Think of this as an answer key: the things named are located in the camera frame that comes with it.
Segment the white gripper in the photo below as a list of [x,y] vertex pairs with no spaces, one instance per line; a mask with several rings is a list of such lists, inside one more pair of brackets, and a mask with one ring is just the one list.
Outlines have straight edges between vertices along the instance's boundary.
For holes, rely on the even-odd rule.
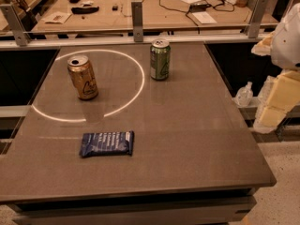
[[268,77],[260,95],[253,128],[257,132],[271,132],[300,102],[300,4],[295,4],[277,25],[251,49],[253,54],[271,53],[272,63],[283,70],[276,78]]

